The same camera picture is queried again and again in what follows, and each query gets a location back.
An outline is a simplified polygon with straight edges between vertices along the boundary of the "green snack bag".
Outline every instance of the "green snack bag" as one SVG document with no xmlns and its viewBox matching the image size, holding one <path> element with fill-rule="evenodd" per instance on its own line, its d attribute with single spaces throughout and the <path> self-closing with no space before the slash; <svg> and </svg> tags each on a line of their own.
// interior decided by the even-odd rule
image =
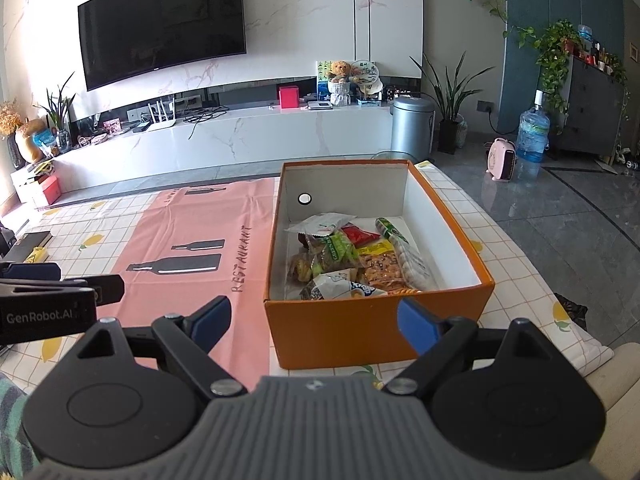
<svg viewBox="0 0 640 480">
<path fill-rule="evenodd" d="M 314 278 L 326 272 L 360 266 L 358 251 L 342 231 L 336 231 L 330 236 L 307 236 L 306 241 L 312 255 L 311 271 Z"/>
<path fill-rule="evenodd" d="M 409 243 L 409 240 L 407 240 L 405 237 L 403 237 L 400 234 L 400 231 L 398 231 L 398 229 L 396 229 L 396 226 L 393 225 L 386 218 L 376 218 L 376 229 L 387 240 L 389 240 L 389 237 L 391 235 L 396 235 L 401 240 L 404 240 L 405 242 Z"/>
</svg>

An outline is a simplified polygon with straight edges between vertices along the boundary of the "black vase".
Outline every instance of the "black vase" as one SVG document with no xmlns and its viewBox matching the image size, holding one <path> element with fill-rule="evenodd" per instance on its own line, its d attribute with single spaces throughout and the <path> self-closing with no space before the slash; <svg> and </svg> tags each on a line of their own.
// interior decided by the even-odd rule
<svg viewBox="0 0 640 480">
<path fill-rule="evenodd" d="M 14 165 L 16 170 L 19 170 L 23 167 L 27 161 L 22 158 L 20 154 L 20 150 L 18 149 L 18 145 L 15 142 L 15 133 L 9 134 L 6 137 L 6 146 L 9 150 L 9 156 L 11 157 L 11 163 Z"/>
<path fill-rule="evenodd" d="M 458 124 L 455 121 L 440 121 L 440 133 L 438 134 L 438 151 L 443 153 L 456 153 L 456 133 Z"/>
</svg>

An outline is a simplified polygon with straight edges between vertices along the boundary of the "red snack package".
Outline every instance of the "red snack package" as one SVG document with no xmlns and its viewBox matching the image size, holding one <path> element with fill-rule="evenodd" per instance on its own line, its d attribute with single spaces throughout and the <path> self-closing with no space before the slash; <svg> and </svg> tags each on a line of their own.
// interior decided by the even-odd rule
<svg viewBox="0 0 640 480">
<path fill-rule="evenodd" d="M 356 248 L 367 245 L 380 238 L 380 235 L 378 233 L 369 233 L 367 231 L 363 231 L 352 223 L 348 223 L 347 225 L 342 227 L 341 230 L 342 232 L 344 232 L 344 234 L 347 235 L 347 238 Z"/>
</svg>

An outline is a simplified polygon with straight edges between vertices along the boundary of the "large blue water jug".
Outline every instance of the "large blue water jug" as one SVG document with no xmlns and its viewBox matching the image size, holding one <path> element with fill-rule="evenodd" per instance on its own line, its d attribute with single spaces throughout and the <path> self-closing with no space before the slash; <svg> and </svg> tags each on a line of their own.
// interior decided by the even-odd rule
<svg viewBox="0 0 640 480">
<path fill-rule="evenodd" d="M 543 92 L 536 91 L 536 103 L 520 116 L 516 155 L 530 162 L 541 162 L 549 144 L 551 122 L 542 109 Z"/>
</svg>

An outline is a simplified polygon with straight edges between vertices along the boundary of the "television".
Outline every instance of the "television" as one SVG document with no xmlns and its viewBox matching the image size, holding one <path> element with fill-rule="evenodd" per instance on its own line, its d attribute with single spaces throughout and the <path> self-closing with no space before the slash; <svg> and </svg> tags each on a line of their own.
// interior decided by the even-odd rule
<svg viewBox="0 0 640 480">
<path fill-rule="evenodd" d="M 78 6 L 78 21 L 87 90 L 246 54 L 242 0 L 89 0 Z"/>
</svg>

